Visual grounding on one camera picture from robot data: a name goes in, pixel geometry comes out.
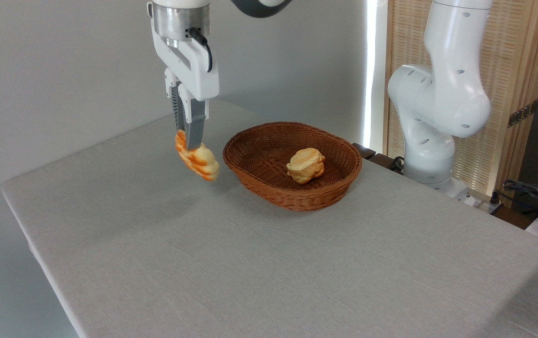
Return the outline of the grey-white gripper finger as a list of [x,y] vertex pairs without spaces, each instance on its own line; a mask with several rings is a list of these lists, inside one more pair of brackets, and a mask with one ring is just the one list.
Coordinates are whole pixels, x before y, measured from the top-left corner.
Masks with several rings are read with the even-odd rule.
[[195,99],[184,84],[177,84],[177,130],[185,132],[185,148],[200,148],[205,120],[208,119],[208,101]]
[[173,115],[175,118],[175,123],[178,131],[185,132],[185,113],[183,101],[179,94],[179,86],[181,82],[173,74],[170,68],[166,68],[164,71],[164,79],[166,85],[166,94],[171,100],[171,107],[173,109]]

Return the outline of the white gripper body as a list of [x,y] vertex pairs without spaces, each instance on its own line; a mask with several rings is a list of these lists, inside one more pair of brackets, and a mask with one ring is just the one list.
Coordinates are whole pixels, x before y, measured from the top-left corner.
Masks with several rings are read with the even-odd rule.
[[191,95],[218,95],[218,68],[207,42],[210,2],[149,2],[156,53]]

